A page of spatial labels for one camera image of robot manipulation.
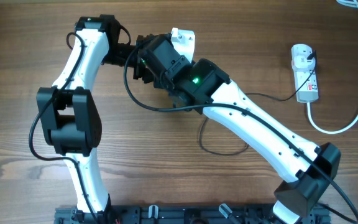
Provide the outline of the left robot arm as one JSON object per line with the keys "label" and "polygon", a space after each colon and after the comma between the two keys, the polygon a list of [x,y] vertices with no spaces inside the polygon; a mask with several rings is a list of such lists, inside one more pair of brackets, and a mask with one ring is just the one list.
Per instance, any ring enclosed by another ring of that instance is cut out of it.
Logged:
{"label": "left robot arm", "polygon": [[129,57],[134,46],[119,42],[123,30],[114,15],[81,17],[71,33],[75,43],[62,73],[36,96],[35,121],[42,124],[45,142],[54,147],[57,159],[65,161],[75,186],[78,202],[69,216],[75,223],[114,222],[97,159],[102,123],[91,94],[100,65],[128,65],[135,79],[154,80],[144,65]]}

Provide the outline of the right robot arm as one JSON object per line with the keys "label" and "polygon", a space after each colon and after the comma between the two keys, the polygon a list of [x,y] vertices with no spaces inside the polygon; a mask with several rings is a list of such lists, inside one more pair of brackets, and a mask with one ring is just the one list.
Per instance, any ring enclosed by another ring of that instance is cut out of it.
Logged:
{"label": "right robot arm", "polygon": [[167,35],[140,48],[139,63],[185,106],[204,114],[253,147],[282,178],[273,214],[284,223],[307,217],[337,174],[340,150],[297,136],[253,103],[216,64],[189,61]]}

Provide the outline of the white USB charger plug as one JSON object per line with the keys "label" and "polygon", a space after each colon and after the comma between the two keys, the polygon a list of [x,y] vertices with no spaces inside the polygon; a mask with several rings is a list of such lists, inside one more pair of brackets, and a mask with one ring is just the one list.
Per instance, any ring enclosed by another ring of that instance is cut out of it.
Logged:
{"label": "white USB charger plug", "polygon": [[291,66],[294,72],[313,70],[316,60],[313,56],[297,55],[292,58]]}

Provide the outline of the white power strip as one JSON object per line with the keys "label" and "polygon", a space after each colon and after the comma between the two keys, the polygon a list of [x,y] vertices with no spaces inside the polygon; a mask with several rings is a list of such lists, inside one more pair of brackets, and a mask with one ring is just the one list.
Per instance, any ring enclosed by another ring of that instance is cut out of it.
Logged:
{"label": "white power strip", "polygon": [[[317,59],[316,51],[306,44],[295,44],[291,48],[291,60],[294,56],[313,56]],[[294,72],[296,100],[299,103],[312,103],[319,98],[316,79],[316,65],[313,70]]]}

